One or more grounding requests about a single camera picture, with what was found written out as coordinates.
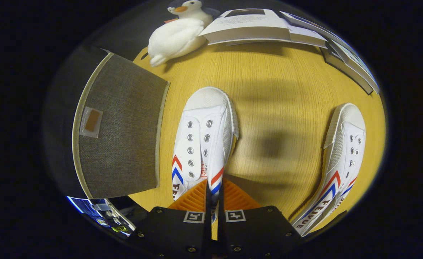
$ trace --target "plush toy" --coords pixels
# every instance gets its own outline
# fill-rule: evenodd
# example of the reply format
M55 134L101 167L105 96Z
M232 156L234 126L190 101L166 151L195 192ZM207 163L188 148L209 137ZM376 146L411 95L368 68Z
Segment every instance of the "plush toy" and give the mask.
M184 56L205 43L205 37L198 35L220 12L202 6L203 0L175 0L170 3L167 10L178 15L179 19L157 28L149 38L147 52L151 56L152 67Z

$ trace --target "book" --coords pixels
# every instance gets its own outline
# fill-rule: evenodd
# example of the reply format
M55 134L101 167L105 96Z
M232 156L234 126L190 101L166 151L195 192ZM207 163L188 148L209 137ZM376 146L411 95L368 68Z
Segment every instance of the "book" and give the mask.
M334 49L334 51L341 57L341 59L344 61L344 63L357 72L361 77L363 77L366 82L368 82L369 85L373 88L373 90L379 94L380 89L376 83L376 80L372 76L371 72L369 71L366 64L359 58L359 56L353 54L351 51L346 49L341 44L337 43L334 40L329 41L331 47Z
M321 49L323 57L325 58L325 62L349 76L360 87L362 87L362 89L368 95L370 95L373 92L373 88L371 87L371 85L366 82L366 80L360 74L358 74L356 71L354 71L344 63L341 56L333 49L331 44L327 43L326 47L327 49Z
M306 19L301 18L299 16L295 16L295 15L290 14L290 13L285 13L285 12L282 12L282 11L280 11L280 13L283 15L283 17L290 24L293 24L295 26L300 26L300 27L303 27L303 28L307 28L311 31L315 31L316 33L320 34L323 37L326 37L328 39L332 39L332 40L336 41L341 46L344 46L346 49L348 49L349 51L351 51L352 53L357 55L356 51L354 51L354 49L351 46L349 46L345 41L343 41L343 39L341 39L339 36L332 33L331 31L327 30L326 28L323 28L322 26L320 26L316 23L313 23L309 20L306 20Z
M209 45L236 45L260 41L285 41L325 47L326 39L315 31L290 25L273 10L228 10L206 27L200 36Z

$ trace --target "wood grain surface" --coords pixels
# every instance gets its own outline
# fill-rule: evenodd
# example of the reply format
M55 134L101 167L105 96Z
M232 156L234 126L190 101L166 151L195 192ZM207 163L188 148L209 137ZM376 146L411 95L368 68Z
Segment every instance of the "wood grain surface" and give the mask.
M285 42L203 46L152 68L143 49L134 63L170 81L160 136L160 187L130 195L151 210L172 201L171 160L176 130L187 99L206 86L233 101L240 138L225 169L227 179L262 206L295 216L317 190L323 142L334 109L354 103L366 123L366 148L350 194L313 231L350 210L371 185L383 156L386 125L379 95L367 95L353 80L326 64L320 49ZM213 224L216 239L217 224Z

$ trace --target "canvas shoe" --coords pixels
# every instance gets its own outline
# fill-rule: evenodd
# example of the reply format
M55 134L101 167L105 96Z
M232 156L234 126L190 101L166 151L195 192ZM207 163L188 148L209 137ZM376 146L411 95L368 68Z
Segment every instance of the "canvas shoe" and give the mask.
M301 236L328 217L354 185L363 161L366 129L360 110L351 103L336 108L323 146L323 176L308 206L292 225Z
M173 200L208 180L214 222L224 166L238 137L236 113L228 95L215 87L196 91L187 100L176 133Z

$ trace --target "printed page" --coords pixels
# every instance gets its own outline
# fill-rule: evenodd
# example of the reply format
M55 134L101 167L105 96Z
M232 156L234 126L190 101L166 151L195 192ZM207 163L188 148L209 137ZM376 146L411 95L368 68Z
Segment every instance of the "printed page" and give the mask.
M268 9L238 9L228 10L216 18L201 35L227 29L243 27L275 27L286 28L285 24L273 10Z

